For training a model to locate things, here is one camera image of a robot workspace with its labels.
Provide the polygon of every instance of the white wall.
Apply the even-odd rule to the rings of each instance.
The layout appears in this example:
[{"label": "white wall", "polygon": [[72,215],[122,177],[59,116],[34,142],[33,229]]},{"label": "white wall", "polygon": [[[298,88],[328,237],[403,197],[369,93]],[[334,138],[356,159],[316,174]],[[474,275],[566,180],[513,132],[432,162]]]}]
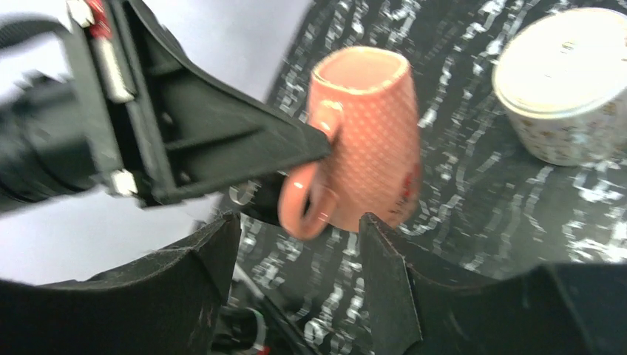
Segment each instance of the white wall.
[{"label": "white wall", "polygon": [[[210,74],[262,100],[309,0],[145,0]],[[67,21],[63,0],[1,0],[0,22],[15,13]],[[0,97],[22,73],[68,73],[61,47],[43,38],[19,53],[0,53]],[[0,217],[0,277],[26,283],[84,280],[184,237],[210,215],[219,196],[150,212],[102,192],[63,198]]]}]

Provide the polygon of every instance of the black plastic bracket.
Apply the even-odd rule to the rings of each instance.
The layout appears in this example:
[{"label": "black plastic bracket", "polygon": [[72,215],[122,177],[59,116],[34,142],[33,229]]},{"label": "black plastic bracket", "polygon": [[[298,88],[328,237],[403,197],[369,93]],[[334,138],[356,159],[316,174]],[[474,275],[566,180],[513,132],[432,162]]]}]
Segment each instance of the black plastic bracket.
[{"label": "black plastic bracket", "polygon": [[178,203],[331,153],[325,135],[193,64],[141,0],[103,1],[111,48],[132,99],[111,102],[88,29],[65,38],[96,166],[132,174],[146,206]]},{"label": "black plastic bracket", "polygon": [[86,281],[0,280],[0,354],[209,354],[240,232],[224,214]]},{"label": "black plastic bracket", "polygon": [[359,238],[375,354],[627,353],[627,265],[554,263],[493,280],[419,248],[408,262],[373,214]]}]

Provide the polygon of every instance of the polka dot pattern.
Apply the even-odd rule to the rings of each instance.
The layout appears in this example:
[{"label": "polka dot pattern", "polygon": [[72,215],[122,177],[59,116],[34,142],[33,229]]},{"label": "polka dot pattern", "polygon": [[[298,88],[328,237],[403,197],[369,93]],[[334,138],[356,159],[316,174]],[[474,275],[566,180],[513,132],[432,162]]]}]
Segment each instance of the polka dot pattern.
[{"label": "polka dot pattern", "polygon": [[331,224],[357,230],[366,212],[392,226],[403,222],[416,208],[420,185],[418,102],[410,74],[366,95],[331,89],[314,80],[310,115],[324,100],[342,105],[333,153],[322,162],[318,176],[339,196]]}]

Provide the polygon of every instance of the mug handle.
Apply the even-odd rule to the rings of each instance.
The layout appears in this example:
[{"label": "mug handle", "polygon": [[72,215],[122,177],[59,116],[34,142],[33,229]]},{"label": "mug handle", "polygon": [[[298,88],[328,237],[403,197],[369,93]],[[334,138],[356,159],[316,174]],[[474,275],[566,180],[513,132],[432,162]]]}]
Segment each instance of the mug handle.
[{"label": "mug handle", "polygon": [[[323,131],[333,144],[342,124],[342,105],[339,102],[323,101],[311,113],[308,123]],[[281,188],[279,222],[296,239],[311,240],[317,237],[327,226],[337,206],[337,194],[324,186],[322,193],[311,201],[305,213],[305,204],[319,166],[320,162],[316,161],[292,169]]]}]

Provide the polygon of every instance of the black tablecloth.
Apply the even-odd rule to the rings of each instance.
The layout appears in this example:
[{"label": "black tablecloth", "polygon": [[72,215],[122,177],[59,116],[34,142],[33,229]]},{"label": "black tablecloth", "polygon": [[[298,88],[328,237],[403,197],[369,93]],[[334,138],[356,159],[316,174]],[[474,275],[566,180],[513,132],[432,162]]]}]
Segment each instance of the black tablecloth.
[{"label": "black tablecloth", "polygon": [[[312,67],[339,48],[402,53],[414,68],[424,164],[420,208],[400,228],[409,261],[425,249],[496,278],[546,260],[622,262],[627,159],[580,168],[539,161],[517,139],[490,82],[518,31],[584,6],[627,13],[624,0],[318,0],[269,103],[303,118]],[[329,228],[303,244],[277,227],[245,223],[240,262],[308,341],[324,354],[369,354],[356,235]]]}]

